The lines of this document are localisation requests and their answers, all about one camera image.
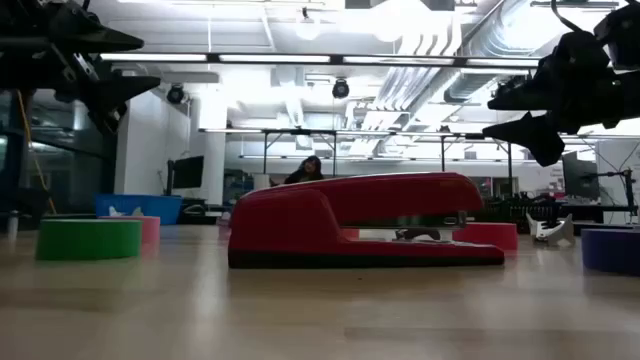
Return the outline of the black mesh basket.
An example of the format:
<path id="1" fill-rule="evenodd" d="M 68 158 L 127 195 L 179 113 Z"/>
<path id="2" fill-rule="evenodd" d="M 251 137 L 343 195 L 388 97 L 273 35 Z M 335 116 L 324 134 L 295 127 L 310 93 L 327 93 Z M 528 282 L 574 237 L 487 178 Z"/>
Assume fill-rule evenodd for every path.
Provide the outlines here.
<path id="1" fill-rule="evenodd" d="M 519 234 L 531 231 L 529 219 L 547 222 L 556 221 L 559 217 L 561 203 L 548 195 L 534 198 L 525 193 L 505 198 L 487 198 L 484 207 L 470 212 L 468 217 L 475 222 L 512 223 Z"/>

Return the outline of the background metal rack frame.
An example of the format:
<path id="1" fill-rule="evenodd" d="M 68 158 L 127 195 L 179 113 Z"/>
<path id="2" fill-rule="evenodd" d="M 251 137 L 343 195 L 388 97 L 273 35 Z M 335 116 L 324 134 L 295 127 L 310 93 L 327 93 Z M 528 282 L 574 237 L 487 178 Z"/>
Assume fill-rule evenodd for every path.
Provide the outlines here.
<path id="1" fill-rule="evenodd" d="M 333 175 L 345 174 L 352 164 L 397 164 L 434 166 L 439 171 L 451 163 L 533 164 L 524 147 L 465 132 L 405 132 L 390 130 L 330 130 L 308 128 L 226 128 L 200 130 L 222 135 L 236 148 L 227 154 L 242 160 L 256 160 L 260 171 L 271 162 L 318 157 Z"/>

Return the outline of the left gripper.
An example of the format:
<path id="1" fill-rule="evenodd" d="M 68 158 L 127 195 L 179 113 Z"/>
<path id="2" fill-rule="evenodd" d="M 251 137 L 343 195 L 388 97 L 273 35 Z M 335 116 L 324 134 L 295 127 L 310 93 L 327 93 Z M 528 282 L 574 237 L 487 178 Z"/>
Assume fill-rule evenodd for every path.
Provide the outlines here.
<path id="1" fill-rule="evenodd" d="M 102 25 L 91 0 L 0 0 L 0 89 L 52 89 L 78 100 L 101 133 L 116 133 L 127 102 L 156 88 L 153 76 L 100 80 L 95 55 L 141 49 L 138 37 Z"/>

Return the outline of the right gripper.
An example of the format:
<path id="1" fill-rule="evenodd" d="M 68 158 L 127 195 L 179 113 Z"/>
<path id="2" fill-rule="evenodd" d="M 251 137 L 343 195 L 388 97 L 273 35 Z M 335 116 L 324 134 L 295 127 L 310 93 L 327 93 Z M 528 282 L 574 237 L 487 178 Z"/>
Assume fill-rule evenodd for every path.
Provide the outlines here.
<path id="1" fill-rule="evenodd" d="M 593 34 L 562 35 L 551 54 L 539 62 L 539 75 L 501 82 L 487 102 L 491 110 L 546 110 L 546 114 L 527 112 L 519 120 L 484 128 L 483 135 L 522 146 L 547 167 L 565 149 L 558 132 L 575 134 L 598 123 L 611 129 L 622 120 L 640 117 L 640 69 L 617 73 L 609 62 Z"/>

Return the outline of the round white pendant lamp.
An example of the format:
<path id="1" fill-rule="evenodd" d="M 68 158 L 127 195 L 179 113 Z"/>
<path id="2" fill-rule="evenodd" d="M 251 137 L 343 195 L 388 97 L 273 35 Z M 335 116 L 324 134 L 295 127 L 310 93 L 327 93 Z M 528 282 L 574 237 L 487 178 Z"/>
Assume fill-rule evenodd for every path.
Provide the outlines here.
<path id="1" fill-rule="evenodd" d="M 303 40 L 314 40 L 320 34 L 321 19 L 308 7 L 301 7 L 296 17 L 295 31 Z"/>

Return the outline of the red tape roll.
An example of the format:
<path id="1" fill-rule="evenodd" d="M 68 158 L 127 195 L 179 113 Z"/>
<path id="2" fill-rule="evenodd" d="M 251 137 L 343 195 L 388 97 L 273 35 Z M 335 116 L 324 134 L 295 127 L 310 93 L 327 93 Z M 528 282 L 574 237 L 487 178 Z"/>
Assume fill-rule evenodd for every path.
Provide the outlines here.
<path id="1" fill-rule="evenodd" d="M 458 242 L 487 244 L 505 252 L 518 250 L 517 226 L 513 223 L 468 223 L 464 228 L 452 233 L 452 239 Z"/>

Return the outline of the green tape roll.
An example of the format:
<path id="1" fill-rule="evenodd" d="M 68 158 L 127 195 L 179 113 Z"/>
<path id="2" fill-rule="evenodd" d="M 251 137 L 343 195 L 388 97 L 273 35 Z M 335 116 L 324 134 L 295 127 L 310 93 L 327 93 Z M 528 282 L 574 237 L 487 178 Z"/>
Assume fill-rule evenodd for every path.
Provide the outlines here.
<path id="1" fill-rule="evenodd" d="M 43 220 L 35 259 L 90 261 L 136 257 L 140 254 L 142 223 L 138 220 Z"/>

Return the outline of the person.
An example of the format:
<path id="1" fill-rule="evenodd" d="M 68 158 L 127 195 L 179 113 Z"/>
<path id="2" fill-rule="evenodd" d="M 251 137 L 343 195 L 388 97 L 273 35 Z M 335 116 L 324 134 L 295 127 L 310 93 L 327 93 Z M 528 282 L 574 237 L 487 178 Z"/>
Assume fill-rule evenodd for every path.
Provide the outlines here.
<path id="1" fill-rule="evenodd" d="M 291 173 L 284 181 L 285 184 L 295 184 L 308 181 L 323 180 L 322 163 L 319 157 L 313 155 L 304 159 L 298 169 Z"/>

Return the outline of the pink tape roll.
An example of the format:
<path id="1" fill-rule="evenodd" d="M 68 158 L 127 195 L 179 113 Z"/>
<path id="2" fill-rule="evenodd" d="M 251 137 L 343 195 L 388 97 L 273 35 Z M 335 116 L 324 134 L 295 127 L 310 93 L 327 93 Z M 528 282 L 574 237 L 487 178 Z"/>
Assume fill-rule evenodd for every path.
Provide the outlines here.
<path id="1" fill-rule="evenodd" d="M 160 240 L 161 219 L 156 216 L 102 216 L 109 220 L 137 220 L 141 222 L 141 245 L 155 246 Z"/>

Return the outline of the silver air duct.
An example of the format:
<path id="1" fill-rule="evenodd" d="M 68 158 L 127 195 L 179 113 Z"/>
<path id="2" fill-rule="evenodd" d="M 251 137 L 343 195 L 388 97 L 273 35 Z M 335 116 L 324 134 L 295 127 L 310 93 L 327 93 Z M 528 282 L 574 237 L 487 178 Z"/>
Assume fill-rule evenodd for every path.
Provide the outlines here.
<path id="1" fill-rule="evenodd" d="M 456 55 L 463 57 L 531 56 L 557 36 L 552 11 L 533 1 L 501 0 L 477 29 L 462 40 Z"/>

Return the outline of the blue plastic bin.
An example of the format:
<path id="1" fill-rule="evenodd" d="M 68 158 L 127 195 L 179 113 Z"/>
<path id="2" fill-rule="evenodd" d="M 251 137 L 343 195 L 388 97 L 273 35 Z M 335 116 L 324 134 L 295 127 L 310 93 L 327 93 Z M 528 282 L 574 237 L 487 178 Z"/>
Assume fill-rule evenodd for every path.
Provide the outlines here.
<path id="1" fill-rule="evenodd" d="M 130 213 L 140 207 L 144 216 L 156 216 L 162 225 L 174 225 L 180 213 L 182 198 L 179 196 L 97 194 L 95 214 L 109 216 L 109 207 L 114 206 L 120 212 Z"/>

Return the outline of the black computer monitor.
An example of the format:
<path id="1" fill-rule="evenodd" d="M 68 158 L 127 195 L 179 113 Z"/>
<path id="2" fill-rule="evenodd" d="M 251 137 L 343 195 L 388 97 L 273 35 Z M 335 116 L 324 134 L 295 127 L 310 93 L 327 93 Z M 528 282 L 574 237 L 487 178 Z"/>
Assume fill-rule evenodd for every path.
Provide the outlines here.
<path id="1" fill-rule="evenodd" d="M 203 156 L 168 160 L 165 194 L 171 196 L 174 189 L 199 188 L 202 184 L 203 169 Z"/>
<path id="2" fill-rule="evenodd" d="M 580 160 L 577 152 L 562 156 L 564 191 L 568 196 L 597 200 L 600 197 L 597 165 Z"/>

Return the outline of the red stapler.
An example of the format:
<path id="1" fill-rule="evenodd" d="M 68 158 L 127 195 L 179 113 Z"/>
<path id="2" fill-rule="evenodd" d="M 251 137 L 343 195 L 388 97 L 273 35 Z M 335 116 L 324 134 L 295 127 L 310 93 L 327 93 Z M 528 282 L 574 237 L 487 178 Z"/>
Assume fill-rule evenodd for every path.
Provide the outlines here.
<path id="1" fill-rule="evenodd" d="M 348 228 L 463 227 L 483 207 L 478 189 L 452 172 L 388 173 L 252 191 L 233 208 L 227 248 L 232 269 L 350 269 L 492 266 L 491 244 L 351 240 Z"/>

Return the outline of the blue tape roll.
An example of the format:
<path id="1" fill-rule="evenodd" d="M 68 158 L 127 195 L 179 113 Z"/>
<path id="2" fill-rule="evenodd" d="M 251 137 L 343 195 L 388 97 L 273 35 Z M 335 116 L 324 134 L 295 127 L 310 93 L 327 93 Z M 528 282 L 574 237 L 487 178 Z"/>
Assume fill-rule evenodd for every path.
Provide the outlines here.
<path id="1" fill-rule="evenodd" d="M 581 252 L 588 270 L 640 277 L 640 231 L 584 229 Z"/>

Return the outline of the long ceiling light bar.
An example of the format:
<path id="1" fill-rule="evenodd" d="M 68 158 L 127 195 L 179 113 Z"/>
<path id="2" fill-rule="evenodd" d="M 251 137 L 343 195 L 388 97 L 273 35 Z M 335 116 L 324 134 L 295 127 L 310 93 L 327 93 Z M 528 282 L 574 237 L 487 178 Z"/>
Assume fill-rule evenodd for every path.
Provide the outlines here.
<path id="1" fill-rule="evenodd" d="M 285 53 L 103 53 L 118 63 L 201 63 L 225 65 L 327 65 L 476 69 L 535 69 L 538 58 Z"/>

